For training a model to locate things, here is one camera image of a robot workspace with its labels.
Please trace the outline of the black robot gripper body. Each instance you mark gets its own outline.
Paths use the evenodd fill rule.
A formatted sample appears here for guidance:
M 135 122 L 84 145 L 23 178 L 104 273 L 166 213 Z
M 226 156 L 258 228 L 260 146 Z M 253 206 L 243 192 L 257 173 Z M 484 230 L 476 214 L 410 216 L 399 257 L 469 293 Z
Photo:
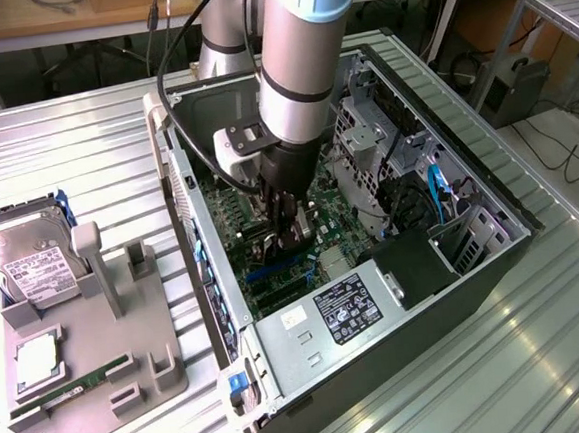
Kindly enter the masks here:
M 312 184 L 321 143 L 280 143 L 265 148 L 260 157 L 261 191 L 264 196 L 285 192 L 296 199 L 306 196 Z

